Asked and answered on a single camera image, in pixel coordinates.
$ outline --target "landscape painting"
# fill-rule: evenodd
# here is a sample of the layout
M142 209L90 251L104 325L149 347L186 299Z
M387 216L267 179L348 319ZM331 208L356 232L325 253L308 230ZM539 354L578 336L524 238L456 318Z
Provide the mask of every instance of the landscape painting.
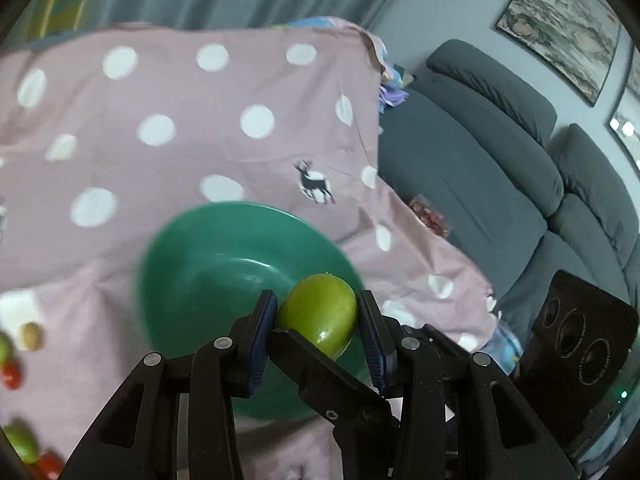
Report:
M625 90L609 125L640 173L640 54L636 48Z
M496 27L595 104L620 36L620 21L600 0L512 0Z

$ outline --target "camera lens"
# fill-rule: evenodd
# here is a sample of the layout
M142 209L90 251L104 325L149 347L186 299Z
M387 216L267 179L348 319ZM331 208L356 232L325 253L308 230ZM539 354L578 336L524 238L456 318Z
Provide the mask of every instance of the camera lens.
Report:
M558 298L552 298L546 302L545 311L542 314L542 324L549 328L558 319L560 313L560 300Z
M556 351L560 357L569 357L574 353L582 340L584 329L584 316L577 310L572 310L566 315L556 338Z
M591 386L597 383L609 366L611 352L609 343L604 339L594 342L580 362L580 381Z

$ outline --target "green fruit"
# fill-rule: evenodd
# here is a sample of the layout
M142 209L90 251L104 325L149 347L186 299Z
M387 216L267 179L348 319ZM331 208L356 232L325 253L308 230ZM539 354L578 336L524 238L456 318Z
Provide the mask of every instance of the green fruit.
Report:
M293 328L331 359L345 351L358 320L351 287L330 274L313 274L289 293L276 315L276 327Z
M20 459L25 464L35 464L39 457L40 451L36 439L26 427L20 425L7 426L2 428L9 443L15 449Z
M9 336L3 332L0 332L0 366L11 359L14 348L11 344Z

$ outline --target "plastic bowl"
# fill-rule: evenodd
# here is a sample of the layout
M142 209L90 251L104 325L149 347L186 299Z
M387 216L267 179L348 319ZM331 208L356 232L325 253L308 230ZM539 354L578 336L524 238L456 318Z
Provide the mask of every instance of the plastic bowl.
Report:
M213 203L181 215L153 241L138 276L138 307L152 348L171 358L227 335L265 288L283 302L297 282L318 272L362 290L340 249L301 219L259 204ZM366 377L356 338L337 363ZM260 388L251 399L235 399L234 410L266 419L313 413L270 361Z

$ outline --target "gray sofa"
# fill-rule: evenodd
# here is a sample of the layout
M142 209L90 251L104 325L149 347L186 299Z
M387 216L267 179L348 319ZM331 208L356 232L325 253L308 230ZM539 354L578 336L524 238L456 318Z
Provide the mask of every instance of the gray sofa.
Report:
M407 102L381 118L380 176L402 199L422 194L444 215L449 240L492 282L495 312L523 345L559 269L638 308L638 215L580 126L552 139L551 103L460 40L416 76ZM620 448L639 396L586 457L586 472Z

